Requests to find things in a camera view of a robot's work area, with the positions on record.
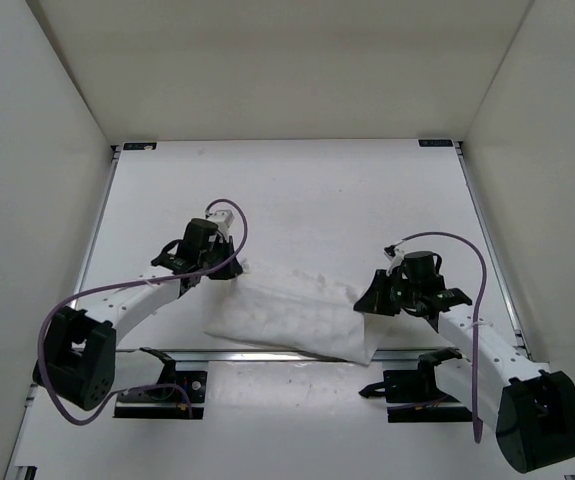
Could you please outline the white pleated skirt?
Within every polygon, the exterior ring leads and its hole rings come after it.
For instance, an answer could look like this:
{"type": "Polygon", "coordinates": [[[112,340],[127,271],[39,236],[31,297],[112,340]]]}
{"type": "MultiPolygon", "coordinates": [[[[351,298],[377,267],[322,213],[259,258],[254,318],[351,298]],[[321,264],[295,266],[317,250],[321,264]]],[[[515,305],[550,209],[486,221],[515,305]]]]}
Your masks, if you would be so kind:
{"type": "Polygon", "coordinates": [[[367,365],[390,329],[353,310],[356,287],[322,273],[245,259],[236,279],[200,290],[203,331],[235,342],[367,365]]]}

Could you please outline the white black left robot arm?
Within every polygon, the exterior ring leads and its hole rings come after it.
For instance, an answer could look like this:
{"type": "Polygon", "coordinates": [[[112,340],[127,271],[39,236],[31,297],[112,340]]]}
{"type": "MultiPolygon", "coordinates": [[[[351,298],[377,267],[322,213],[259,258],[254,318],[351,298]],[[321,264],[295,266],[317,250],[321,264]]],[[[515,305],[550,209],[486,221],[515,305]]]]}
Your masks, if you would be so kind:
{"type": "Polygon", "coordinates": [[[192,219],[180,239],[163,247],[136,286],[112,289],[96,305],[60,307],[44,329],[32,377],[84,411],[116,392],[144,388],[155,398],[175,391],[173,359],[152,347],[120,354],[119,343],[160,308],[180,299],[203,278],[233,280],[243,269],[234,256],[230,210],[192,219]]]}

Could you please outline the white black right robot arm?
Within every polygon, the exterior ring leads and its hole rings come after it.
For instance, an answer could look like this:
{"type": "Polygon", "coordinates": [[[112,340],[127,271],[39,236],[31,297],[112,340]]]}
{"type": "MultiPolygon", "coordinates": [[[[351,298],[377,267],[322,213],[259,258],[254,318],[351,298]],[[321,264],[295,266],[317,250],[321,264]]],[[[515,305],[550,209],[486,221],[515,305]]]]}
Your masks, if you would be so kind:
{"type": "Polygon", "coordinates": [[[394,246],[385,254],[389,267],[376,271],[355,311],[421,318],[449,344],[420,355],[412,371],[384,374],[360,396],[410,408],[458,401],[494,432],[503,457],[520,473],[575,458],[572,379],[548,372],[475,319],[473,301],[446,286],[440,255],[394,246]]]}

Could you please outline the dark label sticker left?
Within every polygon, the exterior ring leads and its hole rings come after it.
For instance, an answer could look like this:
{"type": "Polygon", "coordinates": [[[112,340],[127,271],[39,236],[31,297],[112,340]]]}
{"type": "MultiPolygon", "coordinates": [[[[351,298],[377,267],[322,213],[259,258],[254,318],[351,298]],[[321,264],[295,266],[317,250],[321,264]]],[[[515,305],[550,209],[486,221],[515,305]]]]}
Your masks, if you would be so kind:
{"type": "Polygon", "coordinates": [[[123,151],[153,151],[156,148],[156,142],[126,142],[122,146],[123,151]]]}

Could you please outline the dark label sticker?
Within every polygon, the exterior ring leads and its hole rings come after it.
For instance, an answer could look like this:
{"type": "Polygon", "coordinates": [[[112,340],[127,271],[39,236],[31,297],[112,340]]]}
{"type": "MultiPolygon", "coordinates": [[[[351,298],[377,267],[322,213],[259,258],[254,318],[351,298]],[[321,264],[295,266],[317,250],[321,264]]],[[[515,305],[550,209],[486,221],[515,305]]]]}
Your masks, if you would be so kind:
{"type": "Polygon", "coordinates": [[[156,148],[156,142],[126,142],[122,146],[123,151],[153,151],[156,148]]]}
{"type": "Polygon", "coordinates": [[[450,139],[419,139],[421,148],[452,148],[453,141],[450,139]]]}

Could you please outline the dark label sticker right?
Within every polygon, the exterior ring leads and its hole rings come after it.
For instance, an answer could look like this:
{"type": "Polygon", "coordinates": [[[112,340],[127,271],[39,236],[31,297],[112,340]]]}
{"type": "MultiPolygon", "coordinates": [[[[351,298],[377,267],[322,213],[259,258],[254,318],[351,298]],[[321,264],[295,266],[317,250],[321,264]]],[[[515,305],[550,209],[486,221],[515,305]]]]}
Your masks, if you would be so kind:
{"type": "Polygon", "coordinates": [[[453,141],[450,139],[419,139],[421,148],[452,148],[453,141]]]}

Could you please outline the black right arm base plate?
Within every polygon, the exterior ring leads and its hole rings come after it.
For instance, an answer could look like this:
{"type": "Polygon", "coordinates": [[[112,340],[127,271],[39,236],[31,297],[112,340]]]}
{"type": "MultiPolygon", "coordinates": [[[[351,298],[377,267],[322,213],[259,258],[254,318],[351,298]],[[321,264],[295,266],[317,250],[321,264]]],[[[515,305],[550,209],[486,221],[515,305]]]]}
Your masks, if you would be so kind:
{"type": "Polygon", "coordinates": [[[419,370],[385,370],[383,379],[363,387],[363,399],[384,399],[389,424],[469,423],[471,412],[439,390],[419,370]]]}

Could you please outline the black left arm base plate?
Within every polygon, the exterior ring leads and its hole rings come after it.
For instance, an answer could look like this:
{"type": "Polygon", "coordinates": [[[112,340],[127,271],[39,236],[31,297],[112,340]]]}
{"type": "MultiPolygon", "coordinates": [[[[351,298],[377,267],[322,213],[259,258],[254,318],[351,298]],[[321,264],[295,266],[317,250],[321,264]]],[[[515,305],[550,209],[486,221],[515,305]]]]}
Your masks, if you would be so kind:
{"type": "Polygon", "coordinates": [[[171,387],[120,394],[113,417],[134,420],[202,420],[208,386],[207,362],[177,362],[171,387]]]}

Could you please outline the aluminium table rail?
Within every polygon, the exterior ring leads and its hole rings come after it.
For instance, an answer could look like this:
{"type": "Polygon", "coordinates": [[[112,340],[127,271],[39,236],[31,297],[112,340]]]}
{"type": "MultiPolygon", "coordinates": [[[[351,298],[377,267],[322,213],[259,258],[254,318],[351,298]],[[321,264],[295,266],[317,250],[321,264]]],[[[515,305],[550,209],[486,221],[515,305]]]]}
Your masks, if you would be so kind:
{"type": "MultiPolygon", "coordinates": [[[[429,349],[380,349],[373,362],[416,362],[429,349]]],[[[166,354],[179,362],[342,362],[334,357],[309,355],[286,350],[167,350],[166,354]]]]}

